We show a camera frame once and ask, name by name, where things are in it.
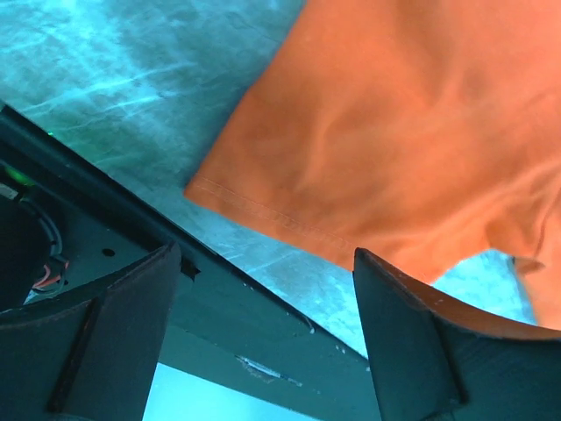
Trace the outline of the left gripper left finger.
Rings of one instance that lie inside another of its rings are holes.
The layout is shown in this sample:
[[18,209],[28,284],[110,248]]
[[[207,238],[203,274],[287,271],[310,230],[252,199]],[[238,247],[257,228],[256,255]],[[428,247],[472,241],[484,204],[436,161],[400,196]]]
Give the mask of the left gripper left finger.
[[3,420],[140,420],[181,272],[167,245],[1,314]]

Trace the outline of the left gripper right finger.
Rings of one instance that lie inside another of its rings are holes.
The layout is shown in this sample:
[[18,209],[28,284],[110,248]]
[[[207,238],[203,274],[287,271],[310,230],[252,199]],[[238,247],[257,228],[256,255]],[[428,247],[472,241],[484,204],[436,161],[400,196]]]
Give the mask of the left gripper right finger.
[[364,248],[353,281],[382,419],[559,420],[558,331],[480,310]]

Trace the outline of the orange t shirt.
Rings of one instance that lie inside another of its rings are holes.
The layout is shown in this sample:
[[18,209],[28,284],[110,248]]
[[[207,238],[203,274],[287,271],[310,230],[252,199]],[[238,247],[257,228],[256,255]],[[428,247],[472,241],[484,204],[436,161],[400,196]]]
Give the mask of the orange t shirt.
[[560,4],[308,1],[184,190],[341,268],[490,249],[560,326]]

